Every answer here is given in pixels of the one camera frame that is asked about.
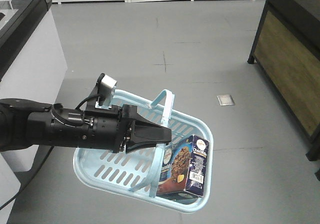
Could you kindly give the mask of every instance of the wooden panel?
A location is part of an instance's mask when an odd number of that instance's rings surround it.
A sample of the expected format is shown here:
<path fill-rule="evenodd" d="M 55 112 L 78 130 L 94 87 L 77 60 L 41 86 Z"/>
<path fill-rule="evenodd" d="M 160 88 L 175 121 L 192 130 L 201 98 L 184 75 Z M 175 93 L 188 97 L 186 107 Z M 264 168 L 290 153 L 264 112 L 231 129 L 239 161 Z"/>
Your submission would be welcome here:
<path fill-rule="evenodd" d="M 254 55 L 311 136 L 320 123 L 320 61 L 271 12 Z"/>

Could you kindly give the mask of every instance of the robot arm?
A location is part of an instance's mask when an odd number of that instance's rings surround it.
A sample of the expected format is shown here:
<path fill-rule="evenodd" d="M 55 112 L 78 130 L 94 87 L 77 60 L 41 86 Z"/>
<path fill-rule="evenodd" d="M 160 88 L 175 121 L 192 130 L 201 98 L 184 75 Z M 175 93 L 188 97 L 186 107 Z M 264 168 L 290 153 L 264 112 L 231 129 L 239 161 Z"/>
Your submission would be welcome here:
<path fill-rule="evenodd" d="M 171 130 L 144 119 L 137 106 L 96 108 L 109 105 L 113 97 L 116 82 L 108 85 L 110 79 L 101 74 L 90 96 L 75 109 L 24 99 L 0 100 L 0 151 L 36 144 L 129 153 L 171 142 Z M 80 106 L 85 102 L 83 111 Z"/>

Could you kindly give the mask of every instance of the gray floor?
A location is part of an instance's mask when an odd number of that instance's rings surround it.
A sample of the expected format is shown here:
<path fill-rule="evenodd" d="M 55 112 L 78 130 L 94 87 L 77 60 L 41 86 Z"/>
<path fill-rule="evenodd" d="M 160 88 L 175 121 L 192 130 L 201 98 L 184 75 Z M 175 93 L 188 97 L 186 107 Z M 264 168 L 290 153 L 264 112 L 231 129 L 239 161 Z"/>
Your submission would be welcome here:
<path fill-rule="evenodd" d="M 214 137 L 207 205 L 179 214 L 91 189 L 74 149 L 55 148 L 17 199 L 9 223 L 319 223 L 318 162 L 257 65 L 246 63 L 264 1 L 52 6 L 68 71 L 57 101 L 74 107 L 99 73 L 203 120 Z M 221 107 L 216 95 L 232 94 Z"/>

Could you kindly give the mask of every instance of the product image on box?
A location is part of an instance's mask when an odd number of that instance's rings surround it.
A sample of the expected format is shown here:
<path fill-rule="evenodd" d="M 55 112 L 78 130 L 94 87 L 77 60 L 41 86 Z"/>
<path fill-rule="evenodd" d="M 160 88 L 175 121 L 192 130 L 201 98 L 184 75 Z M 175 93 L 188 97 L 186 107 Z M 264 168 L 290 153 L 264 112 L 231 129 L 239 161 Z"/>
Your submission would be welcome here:
<path fill-rule="evenodd" d="M 181 200 L 203 196 L 209 142 L 192 135 L 166 147 L 157 196 Z"/>

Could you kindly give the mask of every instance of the barcode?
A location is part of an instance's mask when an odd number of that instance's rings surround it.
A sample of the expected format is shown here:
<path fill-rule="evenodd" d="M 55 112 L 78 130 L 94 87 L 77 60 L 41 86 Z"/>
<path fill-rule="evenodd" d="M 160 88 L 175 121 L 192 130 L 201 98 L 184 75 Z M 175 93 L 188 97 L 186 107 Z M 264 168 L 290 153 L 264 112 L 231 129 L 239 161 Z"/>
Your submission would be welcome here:
<path fill-rule="evenodd" d="M 191 180 L 197 181 L 197 182 L 199 182 L 199 183 L 201 183 L 201 184 L 204 183 L 203 175 L 198 174 L 198 173 L 195 173 L 195 172 L 193 172 L 193 171 L 190 172 L 189 178 L 190 178 Z"/>

